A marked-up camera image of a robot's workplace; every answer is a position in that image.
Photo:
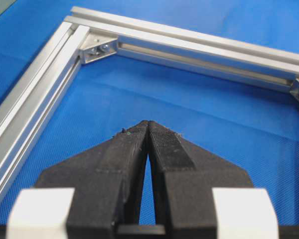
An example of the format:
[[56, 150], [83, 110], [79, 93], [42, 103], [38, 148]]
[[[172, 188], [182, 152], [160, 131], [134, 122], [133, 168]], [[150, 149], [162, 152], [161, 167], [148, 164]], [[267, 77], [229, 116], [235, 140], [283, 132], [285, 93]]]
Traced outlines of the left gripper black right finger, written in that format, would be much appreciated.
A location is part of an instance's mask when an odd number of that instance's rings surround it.
[[154, 121], [148, 143], [156, 222], [170, 239], [217, 238], [212, 188], [252, 188], [248, 173]]

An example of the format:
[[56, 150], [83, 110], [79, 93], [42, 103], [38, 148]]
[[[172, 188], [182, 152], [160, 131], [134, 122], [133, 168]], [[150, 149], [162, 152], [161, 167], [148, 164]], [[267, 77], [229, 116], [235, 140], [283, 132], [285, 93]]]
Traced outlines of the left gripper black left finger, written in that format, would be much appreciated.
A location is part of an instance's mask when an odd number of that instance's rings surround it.
[[148, 156], [148, 121], [42, 171], [35, 188], [74, 188], [66, 221], [71, 239], [113, 239], [137, 224]]

